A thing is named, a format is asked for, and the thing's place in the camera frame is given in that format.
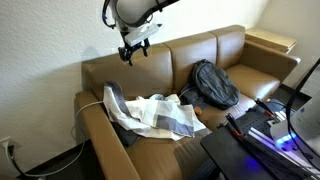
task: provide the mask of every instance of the white cloth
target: white cloth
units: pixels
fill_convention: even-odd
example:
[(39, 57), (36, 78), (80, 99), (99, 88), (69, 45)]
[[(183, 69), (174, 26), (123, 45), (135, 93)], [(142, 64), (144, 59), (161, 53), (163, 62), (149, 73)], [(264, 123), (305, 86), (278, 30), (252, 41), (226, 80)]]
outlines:
[(176, 94), (166, 98), (156, 94), (149, 99), (137, 97), (124, 102), (123, 97), (117, 96), (119, 93), (114, 93), (112, 87), (104, 87), (103, 103), (110, 121), (139, 135), (179, 140), (194, 137), (194, 132), (206, 128), (195, 115), (193, 106), (180, 105)]

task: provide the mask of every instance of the beige wall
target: beige wall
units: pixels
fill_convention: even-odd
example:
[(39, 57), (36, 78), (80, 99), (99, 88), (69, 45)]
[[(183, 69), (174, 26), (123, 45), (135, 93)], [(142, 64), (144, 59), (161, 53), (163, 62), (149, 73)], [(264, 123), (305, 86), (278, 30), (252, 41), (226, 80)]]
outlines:
[[(151, 43), (231, 24), (253, 27), (269, 0), (182, 0), (155, 14)], [(116, 53), (103, 0), (0, 1), (0, 139), (11, 136), (24, 171), (75, 146), (73, 99), (81, 61)], [(0, 174), (17, 175), (0, 150)]]
[(320, 57), (319, 7), (319, 0), (271, 0), (257, 24), (257, 27), (297, 39), (290, 54), (300, 57), (301, 62), (284, 82), (290, 87), (296, 87)]

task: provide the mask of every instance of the power cord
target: power cord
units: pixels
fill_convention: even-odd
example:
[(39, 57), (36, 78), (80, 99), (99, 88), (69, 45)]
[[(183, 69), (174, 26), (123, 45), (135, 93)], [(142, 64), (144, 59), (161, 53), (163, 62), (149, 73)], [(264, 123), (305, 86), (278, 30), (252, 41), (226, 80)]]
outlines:
[[(90, 103), (90, 104), (87, 104), (87, 105), (83, 106), (82, 108), (80, 108), (80, 109), (78, 110), (78, 112), (76, 113), (76, 115), (75, 115), (76, 120), (77, 120), (78, 115), (80, 114), (80, 112), (81, 112), (83, 109), (85, 109), (85, 108), (87, 108), (87, 107), (89, 107), (89, 106), (92, 106), (92, 105), (95, 105), (95, 104), (101, 104), (101, 103), (103, 103), (103, 101), (98, 101), (98, 102)], [(56, 174), (56, 173), (61, 172), (62, 170), (64, 170), (64, 169), (66, 169), (67, 167), (69, 167), (72, 163), (74, 163), (74, 162), (80, 157), (80, 155), (81, 155), (82, 152), (83, 152), (84, 145), (85, 145), (84, 142), (85, 142), (85, 140), (86, 140), (86, 135), (85, 135), (84, 131), (83, 131), (82, 129), (80, 129), (80, 130), (81, 130), (81, 132), (82, 132), (82, 134), (83, 134), (84, 140), (83, 140), (83, 143), (82, 143), (82, 146), (81, 146), (81, 150), (80, 150), (80, 152), (78, 153), (77, 157), (75, 157), (70, 163), (68, 163), (66, 166), (62, 167), (61, 169), (56, 170), (56, 171), (51, 172), (51, 173), (46, 173), (46, 174), (27, 174), (27, 173), (24, 173), (24, 172), (19, 168), (19, 166), (18, 166), (18, 164), (17, 164), (17, 162), (16, 162), (16, 160), (15, 160), (14, 146), (13, 146), (13, 145), (9, 146), (9, 143), (8, 143), (8, 142), (6, 142), (6, 144), (2, 144), (2, 145), (3, 145), (4, 148), (5, 148), (6, 157), (7, 157), (8, 162), (9, 162), (11, 165), (13, 165), (13, 167), (14, 167), (17, 171), (19, 171), (19, 173), (21, 174), (22, 177), (39, 177), (39, 178), (43, 178), (43, 177), (50, 176), (50, 175), (53, 175), (53, 174)]]
[(102, 21), (106, 26), (108, 26), (111, 29), (114, 29), (116, 27), (116, 24), (111, 24), (110, 25), (107, 22), (108, 18), (106, 16), (106, 13), (107, 13), (107, 8), (108, 8), (109, 3), (110, 3), (110, 0), (105, 0), (104, 1), (103, 8), (102, 8)]

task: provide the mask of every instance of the brown leather couch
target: brown leather couch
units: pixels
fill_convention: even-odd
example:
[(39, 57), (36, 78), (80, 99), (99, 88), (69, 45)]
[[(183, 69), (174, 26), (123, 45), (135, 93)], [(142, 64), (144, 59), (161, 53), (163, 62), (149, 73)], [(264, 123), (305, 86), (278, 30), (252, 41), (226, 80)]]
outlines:
[[(201, 59), (225, 69), (241, 91), (234, 107), (205, 109), (199, 119), (211, 130), (225, 121), (227, 113), (238, 118), (254, 105), (254, 99), (267, 100), (299, 62), (299, 58), (245, 41), (244, 27), (233, 25), (153, 45), (147, 58), (142, 51), (133, 55), (133, 67), (118, 54), (83, 62), (84, 90), (76, 94), (75, 108), (101, 101), (107, 81), (118, 82), (127, 100), (179, 93), (193, 63)], [(209, 159), (199, 143), (206, 134), (179, 141), (141, 137), (125, 148), (101, 105), (83, 110), (79, 120), (107, 179), (188, 179)]]

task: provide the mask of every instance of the electrical outlet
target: electrical outlet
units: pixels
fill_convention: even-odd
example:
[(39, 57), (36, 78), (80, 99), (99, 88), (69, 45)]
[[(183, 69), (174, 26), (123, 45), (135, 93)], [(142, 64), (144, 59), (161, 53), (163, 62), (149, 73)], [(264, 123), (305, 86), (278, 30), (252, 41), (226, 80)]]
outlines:
[(5, 137), (5, 138), (0, 140), (0, 148), (3, 149), (3, 150), (5, 150), (3, 145), (2, 145), (2, 143), (4, 143), (4, 142), (9, 142), (9, 146), (10, 145), (14, 145), (14, 149), (18, 149), (18, 148), (21, 147), (21, 145), (19, 143), (17, 143), (12, 138), (10, 138), (10, 136), (8, 136), (8, 137)]

